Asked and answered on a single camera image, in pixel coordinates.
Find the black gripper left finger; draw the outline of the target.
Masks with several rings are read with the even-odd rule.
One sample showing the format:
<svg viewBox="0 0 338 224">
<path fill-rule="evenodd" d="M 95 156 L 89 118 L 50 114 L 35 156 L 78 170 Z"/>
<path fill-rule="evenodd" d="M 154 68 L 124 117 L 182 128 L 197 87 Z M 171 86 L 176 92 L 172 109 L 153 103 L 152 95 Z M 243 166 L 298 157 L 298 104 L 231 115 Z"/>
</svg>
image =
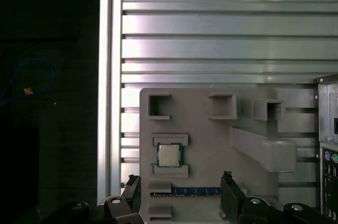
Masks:
<svg viewBox="0 0 338 224">
<path fill-rule="evenodd" d="M 106 197 L 94 209 L 85 202 L 68 203 L 42 223 L 143 223 L 140 205 L 141 178 L 132 174 L 121 196 Z"/>
</svg>

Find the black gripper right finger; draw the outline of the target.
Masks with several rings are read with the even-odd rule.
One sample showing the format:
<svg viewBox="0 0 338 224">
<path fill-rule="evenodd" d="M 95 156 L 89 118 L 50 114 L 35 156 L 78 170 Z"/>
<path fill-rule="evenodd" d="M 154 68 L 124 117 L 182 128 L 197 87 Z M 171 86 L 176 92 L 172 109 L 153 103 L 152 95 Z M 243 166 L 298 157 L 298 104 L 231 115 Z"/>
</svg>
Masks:
<svg viewBox="0 0 338 224">
<path fill-rule="evenodd" d="M 221 177 L 221 209 L 230 223 L 328 223 L 328 217 L 302 203 L 278 210 L 262 198 L 246 196 L 230 171 Z"/>
</svg>

